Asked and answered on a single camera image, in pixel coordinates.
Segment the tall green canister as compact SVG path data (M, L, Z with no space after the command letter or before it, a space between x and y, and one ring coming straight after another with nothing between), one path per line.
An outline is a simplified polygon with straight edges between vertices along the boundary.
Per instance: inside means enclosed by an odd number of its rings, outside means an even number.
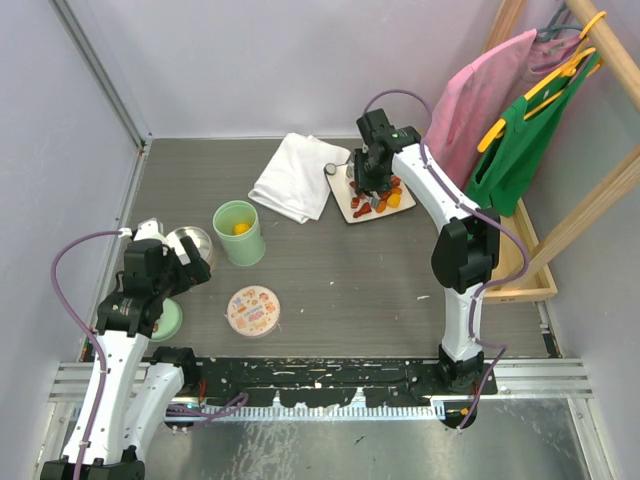
M251 229L243 235L236 236L233 228L238 223L248 223ZM266 253L258 213L252 204L242 200L224 203L215 211L212 225L223 250L234 265L255 265Z

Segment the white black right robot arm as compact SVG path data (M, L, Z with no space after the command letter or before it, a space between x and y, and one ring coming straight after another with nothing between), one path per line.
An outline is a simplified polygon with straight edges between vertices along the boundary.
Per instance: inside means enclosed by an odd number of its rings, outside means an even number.
M355 193L371 203L391 201L395 178L425 208L438 237L431 268L445 291L445 331L436 375L442 388L459 394L482 375L484 353L471 331L479 325L483 293L499 263L499 216L469 200L446 175L413 127L395 128L382 109L356 121L364 146L349 166Z

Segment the round silver tin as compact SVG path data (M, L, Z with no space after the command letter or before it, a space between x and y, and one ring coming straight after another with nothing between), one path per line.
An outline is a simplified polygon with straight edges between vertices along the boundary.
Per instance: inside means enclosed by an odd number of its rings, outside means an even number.
M179 227L169 232L166 239L183 263L192 260L195 252L198 252L199 257L208 264L210 270L214 270L216 251L211 237L205 230L195 226Z

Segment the yellow corn piece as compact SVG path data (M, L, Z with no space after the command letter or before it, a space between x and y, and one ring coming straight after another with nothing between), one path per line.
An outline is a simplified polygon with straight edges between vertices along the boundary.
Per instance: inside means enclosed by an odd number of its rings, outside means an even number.
M233 233L236 236L243 235L251 229L251 225L248 223L238 223L233 228Z

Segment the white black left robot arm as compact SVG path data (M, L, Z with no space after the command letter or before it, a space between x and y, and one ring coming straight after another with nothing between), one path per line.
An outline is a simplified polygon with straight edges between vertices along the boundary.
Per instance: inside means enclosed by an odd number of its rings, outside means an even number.
M192 349L160 347L145 384L132 392L164 302L211 278L208 262L187 235L143 239L138 231L124 251L116 286L86 329L95 360L76 428L60 459L44 463L43 479L142 479L155 429L175 395L200 384Z

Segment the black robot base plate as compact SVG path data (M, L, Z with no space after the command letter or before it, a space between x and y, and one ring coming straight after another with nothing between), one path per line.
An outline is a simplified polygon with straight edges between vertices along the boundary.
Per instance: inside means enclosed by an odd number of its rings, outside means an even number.
M445 387L436 363L402 358L210 358L195 360L181 396L223 406L241 393L249 407L345 407L358 393L365 406L426 406L433 396L471 396L480 384Z

